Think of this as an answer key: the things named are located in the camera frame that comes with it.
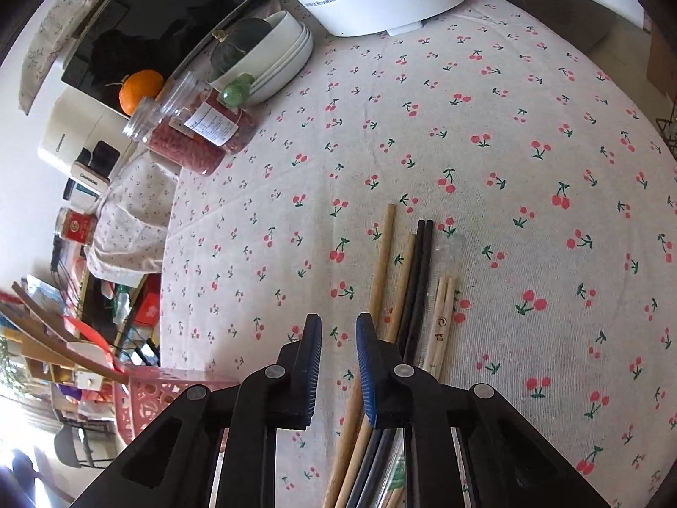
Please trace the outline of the clear plastic chopstick sleeve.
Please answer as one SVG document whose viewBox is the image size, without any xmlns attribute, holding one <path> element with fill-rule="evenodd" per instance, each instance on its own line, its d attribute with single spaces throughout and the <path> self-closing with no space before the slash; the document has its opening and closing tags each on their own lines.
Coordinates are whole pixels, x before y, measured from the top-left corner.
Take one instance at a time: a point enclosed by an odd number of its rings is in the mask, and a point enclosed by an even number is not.
<svg viewBox="0 0 677 508">
<path fill-rule="evenodd" d="M 461 266 L 463 252 L 464 240 L 461 239 L 461 237 L 458 237 L 458 239 L 455 240 L 447 239 L 444 243 L 434 243 L 432 245 L 432 259 L 430 259 L 429 270 L 430 286 L 427 291 L 426 306 L 424 306 L 424 321 L 421 326 L 418 349 L 416 350 L 416 356 L 414 357 L 414 364 L 412 366 L 421 368 L 422 359 L 424 359 L 424 351 L 426 351 L 430 325 L 432 324 L 432 314 L 434 313 L 438 280 L 440 280 L 442 275 L 449 274 L 450 283 L 448 292 L 446 293 L 444 306 L 445 327 L 442 328 L 444 335 L 437 335 L 438 343 L 434 362 L 435 374 L 430 374 L 435 377 L 436 380 L 438 380 L 440 374 L 442 374 L 445 351 L 451 336 L 454 296 L 456 296 L 456 291 L 458 290 L 460 276 L 459 268 Z M 404 432 L 402 429 L 396 430 L 398 433 L 392 444 L 391 456 L 387 463 L 387 468 L 385 468 L 384 477 L 377 487 L 377 493 L 375 493 L 375 500 L 372 507 L 398 507 L 400 500 L 404 498 L 406 477 Z"/>
</svg>

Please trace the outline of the black chopstick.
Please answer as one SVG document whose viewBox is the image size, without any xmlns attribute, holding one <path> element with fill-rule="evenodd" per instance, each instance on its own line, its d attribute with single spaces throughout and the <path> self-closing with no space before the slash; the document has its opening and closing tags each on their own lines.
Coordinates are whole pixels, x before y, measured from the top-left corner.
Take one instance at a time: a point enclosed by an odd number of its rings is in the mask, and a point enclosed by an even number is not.
<svg viewBox="0 0 677 508">
<path fill-rule="evenodd" d="M 408 328 L 408 339 L 405 352 L 400 358 L 405 364 L 414 364 L 414 357 L 418 349 L 422 322 L 424 321 L 424 306 L 426 306 L 426 297 L 429 285 L 430 259 L 432 259 L 432 230 L 434 222 L 424 220 L 424 251 L 422 251 L 421 266 L 419 272 L 418 289 L 416 289 L 416 299 L 414 299 L 414 309 L 410 328 Z M 369 477 L 367 477 L 363 496 L 361 497 L 361 507 L 372 507 L 375 500 L 375 493 L 385 474 L 385 468 L 390 459 L 392 444 L 395 441 L 398 431 L 396 429 L 379 430 L 381 432 L 381 441 L 377 454 L 373 460 Z"/>
<path fill-rule="evenodd" d="M 425 223 L 424 220 L 419 220 L 418 226 L 416 226 L 416 240 L 413 244 L 410 267 L 408 267 L 407 276 L 402 276 L 397 287 L 394 321 L 390 323 L 387 333 L 382 336 L 384 340 L 397 346 L 401 356 L 405 352 L 408 328 L 411 325 L 414 309 L 414 299 L 416 299 L 416 289 L 418 289 L 422 251 L 424 251 Z M 363 496 L 366 480 L 369 477 L 369 469 L 371 469 L 375 454 L 377 454 L 380 441 L 381 432 L 379 430 L 373 431 L 372 425 L 369 424 L 369 418 L 365 416 L 359 429 L 349 466 L 353 469 L 355 481 L 348 496 L 348 507 L 361 506 L 359 501 Z"/>
</svg>

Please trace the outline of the pink perforated utensil holder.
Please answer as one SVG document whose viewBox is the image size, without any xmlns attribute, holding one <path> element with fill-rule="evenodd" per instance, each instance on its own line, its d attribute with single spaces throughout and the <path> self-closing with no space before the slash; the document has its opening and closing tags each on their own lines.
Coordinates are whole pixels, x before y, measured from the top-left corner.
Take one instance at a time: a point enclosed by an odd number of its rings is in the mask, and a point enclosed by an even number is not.
<svg viewBox="0 0 677 508">
<path fill-rule="evenodd" d="M 158 414 L 193 385 L 203 384 L 211 391 L 237 385 L 237 380 L 201 370 L 127 366 L 125 372 L 125 384 L 113 383 L 117 431 L 125 445 L 132 443 Z"/>
</svg>

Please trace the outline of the red plastic spoon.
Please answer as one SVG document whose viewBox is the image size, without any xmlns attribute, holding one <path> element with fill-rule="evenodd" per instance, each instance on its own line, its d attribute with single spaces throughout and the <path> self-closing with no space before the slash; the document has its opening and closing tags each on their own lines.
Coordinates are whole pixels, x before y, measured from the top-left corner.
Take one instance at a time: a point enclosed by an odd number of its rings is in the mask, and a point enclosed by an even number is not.
<svg viewBox="0 0 677 508">
<path fill-rule="evenodd" d="M 87 341 L 98 345 L 98 347 L 105 353 L 105 359 L 107 359 L 113 369 L 118 370 L 118 372 L 123 370 L 123 367 L 121 367 L 121 361 L 119 361 L 117 356 L 113 354 L 113 350 L 110 348 L 109 343 L 105 341 L 105 337 L 103 337 L 98 331 L 96 331 L 90 325 L 87 325 L 87 323 L 82 322 L 82 320 L 76 319 L 75 317 L 69 317 L 69 315 L 64 317 L 64 321 L 68 322 L 69 325 L 72 325 L 72 327 L 74 327 L 74 329 L 76 329 L 80 335 L 84 336 Z"/>
</svg>

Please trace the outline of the red gift box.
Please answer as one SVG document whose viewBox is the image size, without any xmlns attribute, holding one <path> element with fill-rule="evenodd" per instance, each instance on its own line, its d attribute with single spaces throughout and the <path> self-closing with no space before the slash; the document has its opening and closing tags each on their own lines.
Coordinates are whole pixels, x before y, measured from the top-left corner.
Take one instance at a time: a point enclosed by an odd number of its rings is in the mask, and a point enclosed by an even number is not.
<svg viewBox="0 0 677 508">
<path fill-rule="evenodd" d="M 140 298 L 132 319 L 136 327 L 154 328 L 160 321 L 160 294 L 148 291 Z"/>
</svg>

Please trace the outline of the red label tea jar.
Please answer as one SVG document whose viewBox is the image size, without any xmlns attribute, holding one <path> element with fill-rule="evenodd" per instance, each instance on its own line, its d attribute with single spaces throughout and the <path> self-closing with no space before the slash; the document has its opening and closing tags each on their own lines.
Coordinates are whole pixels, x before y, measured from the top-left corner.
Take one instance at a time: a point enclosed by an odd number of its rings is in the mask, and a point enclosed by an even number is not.
<svg viewBox="0 0 677 508">
<path fill-rule="evenodd" d="M 89 246 L 93 241 L 98 218 L 69 207 L 61 207 L 55 223 L 55 234 L 61 239 Z"/>
</svg>

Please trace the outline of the labelled jar of dried fruit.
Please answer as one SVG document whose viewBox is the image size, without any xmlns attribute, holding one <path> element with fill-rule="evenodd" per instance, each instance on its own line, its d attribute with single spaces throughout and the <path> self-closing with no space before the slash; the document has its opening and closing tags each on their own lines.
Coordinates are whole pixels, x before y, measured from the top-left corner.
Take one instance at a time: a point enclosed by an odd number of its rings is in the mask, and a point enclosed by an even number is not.
<svg viewBox="0 0 677 508">
<path fill-rule="evenodd" d="M 229 107 L 218 97 L 205 80 L 186 72 L 163 89 L 160 103 L 162 113 L 179 132 L 236 154 L 250 144 L 257 126 L 245 110 Z"/>
</svg>

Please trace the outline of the small green fruit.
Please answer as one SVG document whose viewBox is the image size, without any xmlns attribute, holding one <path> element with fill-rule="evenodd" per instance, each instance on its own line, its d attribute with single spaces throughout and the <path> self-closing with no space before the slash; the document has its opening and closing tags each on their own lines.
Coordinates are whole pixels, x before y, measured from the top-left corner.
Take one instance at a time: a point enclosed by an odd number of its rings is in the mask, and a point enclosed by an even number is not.
<svg viewBox="0 0 677 508">
<path fill-rule="evenodd" d="M 248 101 L 255 77 L 249 74 L 238 75 L 227 84 L 219 94 L 219 101 L 227 107 L 240 108 Z"/>
</svg>

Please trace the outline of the jar of red goji berries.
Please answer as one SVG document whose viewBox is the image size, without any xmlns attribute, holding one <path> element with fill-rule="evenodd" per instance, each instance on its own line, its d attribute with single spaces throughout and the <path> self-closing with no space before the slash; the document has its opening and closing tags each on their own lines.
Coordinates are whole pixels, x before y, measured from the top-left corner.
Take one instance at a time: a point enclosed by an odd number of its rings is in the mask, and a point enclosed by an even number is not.
<svg viewBox="0 0 677 508">
<path fill-rule="evenodd" d="M 210 176 L 226 156 L 224 150 L 187 129 L 177 117 L 164 113 L 162 106 L 150 97 L 141 100 L 123 133 L 157 155 L 202 176 Z"/>
</svg>

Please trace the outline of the white air fryer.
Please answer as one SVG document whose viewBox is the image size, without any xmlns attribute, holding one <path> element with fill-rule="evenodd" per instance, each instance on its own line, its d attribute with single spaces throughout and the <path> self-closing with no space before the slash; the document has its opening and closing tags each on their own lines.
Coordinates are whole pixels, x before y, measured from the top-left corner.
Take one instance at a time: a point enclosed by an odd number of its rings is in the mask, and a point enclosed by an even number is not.
<svg viewBox="0 0 677 508">
<path fill-rule="evenodd" d="M 54 103 L 38 156 L 52 168 L 102 195 L 135 150 L 123 133 L 127 119 L 67 87 Z"/>
</svg>

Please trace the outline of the orange tangerine on lid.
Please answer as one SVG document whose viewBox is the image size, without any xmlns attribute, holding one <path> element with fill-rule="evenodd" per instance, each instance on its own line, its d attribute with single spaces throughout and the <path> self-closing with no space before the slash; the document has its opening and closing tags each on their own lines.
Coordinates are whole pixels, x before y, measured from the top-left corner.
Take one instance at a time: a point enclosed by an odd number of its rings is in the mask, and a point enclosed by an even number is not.
<svg viewBox="0 0 677 508">
<path fill-rule="evenodd" d="M 155 70 L 141 70 L 126 76 L 118 92 L 121 111 L 131 116 L 144 97 L 155 99 L 163 86 L 164 78 Z"/>
</svg>

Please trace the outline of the stacked white bowls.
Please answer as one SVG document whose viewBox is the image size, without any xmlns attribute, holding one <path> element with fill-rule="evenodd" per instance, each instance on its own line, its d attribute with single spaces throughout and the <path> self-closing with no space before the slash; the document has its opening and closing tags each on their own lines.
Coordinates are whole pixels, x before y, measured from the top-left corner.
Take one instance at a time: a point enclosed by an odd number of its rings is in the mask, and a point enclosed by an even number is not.
<svg viewBox="0 0 677 508">
<path fill-rule="evenodd" d="M 271 30 L 256 46 L 209 84 L 217 91 L 242 75 L 253 77 L 248 107 L 261 105 L 286 87 L 303 69 L 313 51 L 313 34 L 289 11 L 265 17 Z"/>
</svg>

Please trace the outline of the dark green squash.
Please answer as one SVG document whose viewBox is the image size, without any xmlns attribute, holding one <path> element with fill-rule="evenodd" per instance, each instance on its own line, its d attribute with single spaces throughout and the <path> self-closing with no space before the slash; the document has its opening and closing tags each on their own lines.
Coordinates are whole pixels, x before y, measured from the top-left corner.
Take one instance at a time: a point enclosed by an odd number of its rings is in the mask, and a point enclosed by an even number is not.
<svg viewBox="0 0 677 508">
<path fill-rule="evenodd" d="M 222 75 L 255 48 L 273 29 L 264 19 L 248 17 L 235 23 L 229 30 L 213 31 L 218 44 L 212 51 L 210 63 L 213 71 Z"/>
</svg>

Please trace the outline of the black microwave oven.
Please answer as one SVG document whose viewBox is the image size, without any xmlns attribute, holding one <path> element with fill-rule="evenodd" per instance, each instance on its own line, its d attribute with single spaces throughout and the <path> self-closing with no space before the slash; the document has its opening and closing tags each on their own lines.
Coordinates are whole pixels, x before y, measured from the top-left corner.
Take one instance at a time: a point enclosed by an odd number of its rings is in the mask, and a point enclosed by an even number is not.
<svg viewBox="0 0 677 508">
<path fill-rule="evenodd" d="M 225 29 L 265 0 L 103 0 L 76 31 L 64 84 L 121 112 L 124 78 L 154 70 L 175 76 Z"/>
</svg>

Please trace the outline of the floral microwave cover cloth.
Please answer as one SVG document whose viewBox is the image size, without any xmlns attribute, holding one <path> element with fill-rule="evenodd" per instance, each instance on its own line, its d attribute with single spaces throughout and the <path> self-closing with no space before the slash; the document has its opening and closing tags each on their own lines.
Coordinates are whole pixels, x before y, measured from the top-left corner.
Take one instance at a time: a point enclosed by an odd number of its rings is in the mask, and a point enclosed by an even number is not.
<svg viewBox="0 0 677 508">
<path fill-rule="evenodd" d="M 29 115 L 58 54 L 77 27 L 102 0 L 55 0 L 39 24 L 24 56 L 18 89 L 18 108 Z"/>
</svg>

